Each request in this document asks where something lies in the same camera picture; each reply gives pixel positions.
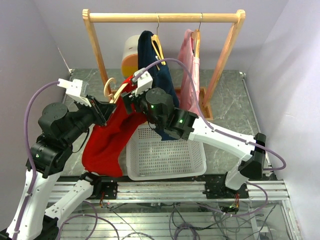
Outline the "yellow wooden hanger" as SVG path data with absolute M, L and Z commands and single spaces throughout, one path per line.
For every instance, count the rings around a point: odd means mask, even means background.
M 151 39 L 151 45 L 156 53 L 157 59 L 162 60 L 164 59 L 164 54 L 163 54 L 162 45 L 158 36 L 159 26 L 160 26 L 160 18 L 159 18 L 159 15 L 157 15 L 156 34 L 153 34 L 150 39 Z

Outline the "light wooden hanger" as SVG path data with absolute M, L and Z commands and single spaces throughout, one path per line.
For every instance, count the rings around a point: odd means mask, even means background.
M 116 83 L 116 79 L 114 77 L 109 78 L 105 83 L 103 88 L 103 95 L 105 98 L 109 100 L 109 103 L 116 104 L 121 96 L 121 93 L 126 88 L 128 83 L 124 82 L 116 91 L 111 90 L 110 88 L 111 83 L 114 83 L 114 84 Z

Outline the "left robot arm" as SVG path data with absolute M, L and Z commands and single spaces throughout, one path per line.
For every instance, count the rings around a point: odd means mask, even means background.
M 101 195 L 101 178 L 87 172 L 59 201 L 47 206 L 53 187 L 73 154 L 73 143 L 91 125 L 106 126 L 116 109 L 114 103 L 99 102 L 93 96 L 87 99 L 88 106 L 76 103 L 77 111 L 69 111 L 60 102 L 43 109 L 38 120 L 42 134 L 30 147 L 24 190 L 11 224 L 0 232 L 2 240 L 54 240 L 61 235 L 68 216 L 84 200 Z

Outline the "navy blue t shirt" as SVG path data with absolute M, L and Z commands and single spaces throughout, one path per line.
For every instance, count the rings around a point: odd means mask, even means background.
M 138 69 L 146 68 L 148 65 L 157 61 L 157 55 L 152 47 L 151 36 L 153 33 L 144 30 L 138 39 Z M 180 102 L 174 89 L 171 74 L 168 65 L 158 63 L 148 70 L 153 78 L 152 86 L 163 89 L 167 94 L 170 94 L 173 99 L 174 106 L 179 107 Z

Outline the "red t shirt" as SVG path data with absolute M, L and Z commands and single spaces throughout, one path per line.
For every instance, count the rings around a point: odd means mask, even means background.
M 123 176 L 119 164 L 120 153 L 137 127 L 146 121 L 147 118 L 142 112 L 127 114 L 120 98 L 107 126 L 95 125 L 92 129 L 81 159 L 85 170 L 101 176 Z

